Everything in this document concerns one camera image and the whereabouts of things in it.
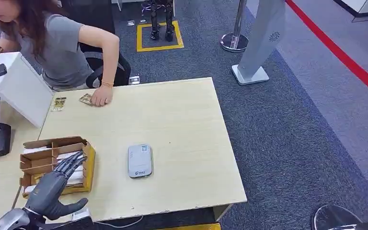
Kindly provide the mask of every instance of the red line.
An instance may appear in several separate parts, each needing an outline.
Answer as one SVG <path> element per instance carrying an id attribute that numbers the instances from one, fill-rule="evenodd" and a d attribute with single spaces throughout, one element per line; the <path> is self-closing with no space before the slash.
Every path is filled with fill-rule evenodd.
<path id="1" fill-rule="evenodd" d="M 286 0 L 286 3 L 305 23 L 305 25 L 328 47 L 328 49 L 355 74 L 365 85 L 368 86 L 368 73 L 351 59 L 339 46 L 337 46 L 294 2 Z"/>

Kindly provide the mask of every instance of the small card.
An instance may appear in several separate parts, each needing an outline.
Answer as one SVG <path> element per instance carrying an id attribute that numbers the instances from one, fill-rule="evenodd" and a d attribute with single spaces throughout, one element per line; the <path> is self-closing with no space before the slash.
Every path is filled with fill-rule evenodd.
<path id="1" fill-rule="evenodd" d="M 54 100 L 50 107 L 50 112 L 60 112 L 63 111 L 64 104 L 66 103 L 67 97 L 58 97 Z"/>
<path id="2" fill-rule="evenodd" d="M 92 95 L 89 93 L 86 93 L 84 96 L 80 98 L 80 102 L 92 105 L 91 98 L 92 98 Z"/>

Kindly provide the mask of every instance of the cable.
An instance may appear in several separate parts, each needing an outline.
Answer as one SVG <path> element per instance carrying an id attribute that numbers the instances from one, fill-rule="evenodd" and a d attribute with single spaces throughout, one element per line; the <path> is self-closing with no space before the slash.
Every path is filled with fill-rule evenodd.
<path id="1" fill-rule="evenodd" d="M 138 221 L 133 222 L 133 223 L 128 224 L 128 225 L 125 225 L 125 226 L 115 226 L 115 225 L 112 225 L 112 224 L 102 223 L 102 222 L 98 222 L 98 221 L 94 221 L 94 223 L 108 225 L 108 226 L 116 228 L 116 229 L 122 229 L 122 228 L 126 228 L 126 227 L 129 227 L 129 226 L 135 225 L 135 224 L 139 223 L 142 219 L 143 219 L 143 216 L 141 216 Z"/>

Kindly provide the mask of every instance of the cardboard box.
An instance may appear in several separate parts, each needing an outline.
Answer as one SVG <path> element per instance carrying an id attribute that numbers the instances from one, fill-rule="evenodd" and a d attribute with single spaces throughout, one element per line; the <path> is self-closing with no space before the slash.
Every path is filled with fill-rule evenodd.
<path id="1" fill-rule="evenodd" d="M 84 156 L 88 157 L 82 164 L 83 183 L 67 185 L 62 195 L 91 191 L 95 165 L 95 150 L 87 140 L 81 137 L 56 138 L 26 142 L 23 146 L 25 149 L 48 148 L 42 151 L 20 155 L 20 169 L 24 173 L 23 178 L 20 178 L 20 185 L 23 186 L 23 191 L 28 186 L 36 185 L 45 173 L 53 171 L 57 165 L 57 157 L 59 155 L 80 150 L 83 151 Z M 23 197 L 27 198 L 28 196 L 28 193 L 23 192 Z"/>

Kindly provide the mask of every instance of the woman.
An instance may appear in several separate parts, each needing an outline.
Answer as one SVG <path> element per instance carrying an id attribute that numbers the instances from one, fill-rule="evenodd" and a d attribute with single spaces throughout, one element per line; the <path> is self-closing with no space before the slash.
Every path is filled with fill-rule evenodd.
<path id="1" fill-rule="evenodd" d="M 93 72 L 78 42 L 103 50 L 103 80 L 92 103 L 110 103 L 119 58 L 119 38 L 63 16 L 55 0 L 0 0 L 0 47 L 30 54 L 43 67 L 43 79 L 55 91 L 87 89 Z"/>

